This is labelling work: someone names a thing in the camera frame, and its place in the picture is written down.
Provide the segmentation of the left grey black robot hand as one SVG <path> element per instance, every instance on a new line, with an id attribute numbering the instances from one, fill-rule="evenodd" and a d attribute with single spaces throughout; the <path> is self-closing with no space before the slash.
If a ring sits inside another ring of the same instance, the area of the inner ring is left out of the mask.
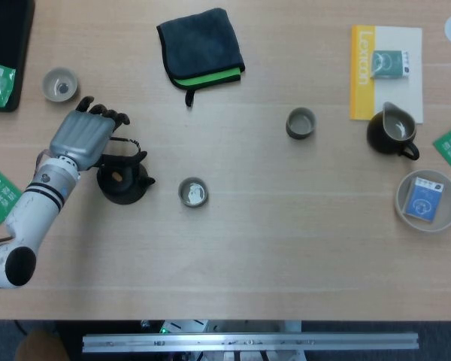
<path id="1" fill-rule="evenodd" d="M 138 149 L 133 156 L 105 154 L 109 141 L 128 142 L 113 133 L 121 126 L 130 124 L 127 114 L 108 109 L 102 104 L 93 104 L 92 96 L 82 98 L 77 107 L 68 113 L 50 142 L 50 151 L 56 157 L 72 159 L 79 171 L 92 167 L 124 168 L 140 163 L 147 152 Z"/>

